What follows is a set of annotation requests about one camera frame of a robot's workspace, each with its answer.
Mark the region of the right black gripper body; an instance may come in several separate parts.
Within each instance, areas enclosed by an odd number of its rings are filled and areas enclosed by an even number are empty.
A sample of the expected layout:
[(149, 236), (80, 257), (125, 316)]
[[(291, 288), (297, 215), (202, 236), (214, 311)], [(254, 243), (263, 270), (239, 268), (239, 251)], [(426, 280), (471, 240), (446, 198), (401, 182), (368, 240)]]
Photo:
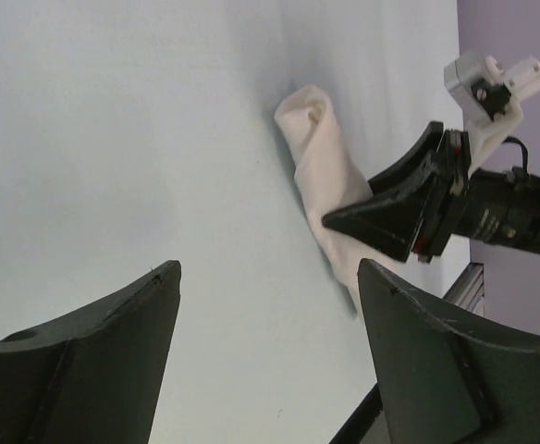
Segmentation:
[(522, 163), (502, 173), (476, 170), (459, 207), (444, 205), (436, 219), (448, 222), (452, 234), (540, 255), (540, 177), (529, 172), (529, 153), (520, 139), (503, 142), (521, 149)]

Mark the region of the white cloth napkin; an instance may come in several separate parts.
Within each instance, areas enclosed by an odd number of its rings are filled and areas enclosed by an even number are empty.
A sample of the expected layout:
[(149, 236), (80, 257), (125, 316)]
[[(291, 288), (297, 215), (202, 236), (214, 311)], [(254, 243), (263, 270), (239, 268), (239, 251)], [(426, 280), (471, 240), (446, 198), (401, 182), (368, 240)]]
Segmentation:
[(295, 166), (294, 181), (310, 231), (335, 279), (347, 289), (360, 313), (360, 261), (374, 259), (381, 265), (392, 265), (393, 261), (358, 240), (325, 228), (322, 219), (334, 210), (372, 197), (371, 187), (350, 157), (325, 91), (315, 85), (298, 89), (280, 103), (274, 120)]

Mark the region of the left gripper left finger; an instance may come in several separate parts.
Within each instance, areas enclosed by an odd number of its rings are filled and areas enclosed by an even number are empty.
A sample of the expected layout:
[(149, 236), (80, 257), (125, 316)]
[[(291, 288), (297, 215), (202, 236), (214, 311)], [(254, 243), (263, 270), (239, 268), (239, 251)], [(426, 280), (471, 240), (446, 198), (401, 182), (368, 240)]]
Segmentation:
[(180, 304), (167, 261), (0, 340), (0, 443), (146, 443)]

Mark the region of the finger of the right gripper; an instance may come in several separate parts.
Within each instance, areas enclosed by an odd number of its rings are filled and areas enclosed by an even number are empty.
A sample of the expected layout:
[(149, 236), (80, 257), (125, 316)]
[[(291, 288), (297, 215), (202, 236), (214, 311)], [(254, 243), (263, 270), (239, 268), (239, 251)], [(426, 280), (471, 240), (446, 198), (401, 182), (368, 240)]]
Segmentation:
[(366, 201), (326, 214), (322, 218), (323, 226), (405, 263), (422, 223), (431, 188), (430, 179), (422, 183), (406, 181)]
[(444, 125), (431, 121), (411, 149), (392, 166), (368, 180), (373, 196), (412, 197), (426, 194), (443, 173), (438, 148)]

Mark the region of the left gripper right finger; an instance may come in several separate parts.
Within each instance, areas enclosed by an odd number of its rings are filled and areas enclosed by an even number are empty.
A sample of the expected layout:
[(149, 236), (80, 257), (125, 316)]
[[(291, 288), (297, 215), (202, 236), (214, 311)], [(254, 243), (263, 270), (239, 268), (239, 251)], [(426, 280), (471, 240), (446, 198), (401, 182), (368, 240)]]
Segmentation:
[(394, 443), (540, 443), (540, 336), (472, 314), (373, 260), (362, 313)]

